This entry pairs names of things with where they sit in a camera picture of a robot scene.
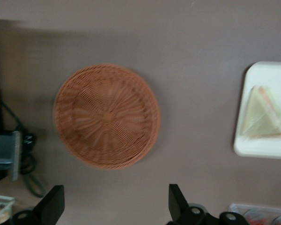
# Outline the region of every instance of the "white plate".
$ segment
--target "white plate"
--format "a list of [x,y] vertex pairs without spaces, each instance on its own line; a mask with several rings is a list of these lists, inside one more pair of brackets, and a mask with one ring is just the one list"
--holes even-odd
[[240,156],[281,158],[281,137],[250,139],[240,135],[250,91],[255,85],[268,86],[281,108],[281,62],[258,62],[246,73],[234,151]]

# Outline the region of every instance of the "black clamp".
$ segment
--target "black clamp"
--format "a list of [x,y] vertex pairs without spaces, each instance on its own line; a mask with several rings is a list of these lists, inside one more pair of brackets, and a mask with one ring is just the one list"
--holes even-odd
[[34,207],[13,216],[13,225],[55,225],[65,209],[64,186],[54,186]]
[[167,225],[249,225],[238,213],[223,212],[215,218],[204,207],[189,205],[177,184],[169,186],[169,210],[173,221]]

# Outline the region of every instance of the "screw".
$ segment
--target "screw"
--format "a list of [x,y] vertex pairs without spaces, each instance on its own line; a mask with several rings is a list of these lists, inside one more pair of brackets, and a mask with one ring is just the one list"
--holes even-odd
[[198,208],[192,208],[193,214],[200,214],[200,210]]
[[231,213],[226,214],[226,217],[227,217],[229,220],[236,220],[236,217],[235,217],[233,214],[231,214]]

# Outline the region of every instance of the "brown basket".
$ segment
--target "brown basket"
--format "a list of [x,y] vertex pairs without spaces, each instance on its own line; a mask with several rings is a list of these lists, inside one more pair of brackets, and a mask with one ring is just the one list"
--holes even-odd
[[131,70],[111,64],[73,74],[59,90],[54,118],[71,153],[103,169],[124,168],[144,157],[160,123],[148,85]]

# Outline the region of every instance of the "round wicker basket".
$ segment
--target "round wicker basket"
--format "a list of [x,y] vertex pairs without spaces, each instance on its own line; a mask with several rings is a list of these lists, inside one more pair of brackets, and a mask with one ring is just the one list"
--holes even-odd
[[55,100],[54,119],[72,154],[112,170],[148,153],[157,139],[160,114],[153,92],[136,73],[99,64],[66,80]]

